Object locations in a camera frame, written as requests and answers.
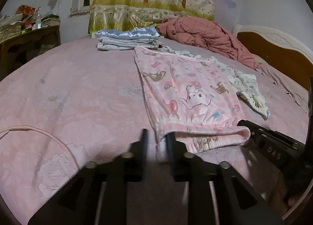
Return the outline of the pink cartoon print pants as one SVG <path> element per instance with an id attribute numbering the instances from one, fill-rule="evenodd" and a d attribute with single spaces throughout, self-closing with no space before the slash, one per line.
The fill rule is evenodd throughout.
<path id="1" fill-rule="evenodd" d="M 134 60 L 158 141 L 174 133 L 194 154 L 248 141 L 236 90 L 216 63 L 144 47 L 135 48 Z"/>

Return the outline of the white cartoon print pyjama garment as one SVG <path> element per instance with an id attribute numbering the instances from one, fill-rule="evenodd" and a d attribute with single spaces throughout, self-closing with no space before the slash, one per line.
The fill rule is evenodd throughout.
<path id="1" fill-rule="evenodd" d="M 257 78 L 254 74 L 246 74 L 240 70 L 227 66 L 218 61 L 214 56 L 204 58 L 201 55 L 194 55 L 187 50 L 174 50 L 169 46 L 159 48 L 162 53 L 170 53 L 179 56 L 187 56 L 200 59 L 203 62 L 213 62 L 217 68 L 226 76 L 229 83 L 236 89 L 237 96 L 244 101 L 251 109 L 260 114 L 264 120 L 270 117 L 270 111 L 263 95 L 260 93 Z"/>

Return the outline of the white and brown headboard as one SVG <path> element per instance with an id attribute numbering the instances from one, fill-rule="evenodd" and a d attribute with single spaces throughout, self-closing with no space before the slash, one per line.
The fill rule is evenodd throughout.
<path id="1" fill-rule="evenodd" d="M 312 77 L 312 50 L 280 30 L 254 25 L 235 25 L 234 36 L 252 53 L 293 79 L 306 90 Z"/>

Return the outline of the stack of folded blue-white cloths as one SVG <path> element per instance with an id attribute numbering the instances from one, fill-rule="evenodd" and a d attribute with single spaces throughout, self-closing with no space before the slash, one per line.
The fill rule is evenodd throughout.
<path id="1" fill-rule="evenodd" d="M 160 47 L 160 35 L 154 26 L 135 27 L 130 31 L 101 29 L 94 36 L 98 39 L 98 50 L 129 50 L 137 46 L 148 49 L 158 49 Z"/>

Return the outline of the rumpled dusty-pink quilt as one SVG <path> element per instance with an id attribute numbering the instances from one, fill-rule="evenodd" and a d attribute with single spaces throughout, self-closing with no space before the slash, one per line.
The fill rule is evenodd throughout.
<path id="1" fill-rule="evenodd" d="M 157 26 L 157 31 L 165 38 L 208 49 L 251 69 L 259 66 L 238 38 L 216 22 L 190 16 L 169 18 Z"/>

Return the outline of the dark wooden side table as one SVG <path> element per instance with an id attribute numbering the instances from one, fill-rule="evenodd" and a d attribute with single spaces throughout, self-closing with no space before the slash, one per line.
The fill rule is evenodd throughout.
<path id="1" fill-rule="evenodd" d="M 33 58 L 60 45 L 59 26 L 45 27 L 1 43 L 1 79 Z"/>

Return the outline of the clear plastic bottle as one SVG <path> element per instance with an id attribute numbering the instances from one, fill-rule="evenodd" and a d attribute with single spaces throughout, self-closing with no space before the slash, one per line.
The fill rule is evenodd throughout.
<path id="1" fill-rule="evenodd" d="M 34 29 L 41 29 L 42 22 L 41 22 L 41 14 L 40 14 L 40 7 L 36 10 L 36 21 L 34 25 Z"/>

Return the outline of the clutter pile on table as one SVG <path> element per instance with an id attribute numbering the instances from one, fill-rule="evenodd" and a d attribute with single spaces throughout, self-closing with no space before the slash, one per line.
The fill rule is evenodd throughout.
<path id="1" fill-rule="evenodd" d="M 18 7 L 16 14 L 1 17 L 1 43 L 26 34 L 34 29 L 36 21 L 36 10 L 28 5 L 21 5 Z M 41 28 L 60 26 L 60 16 L 51 11 L 41 14 Z"/>

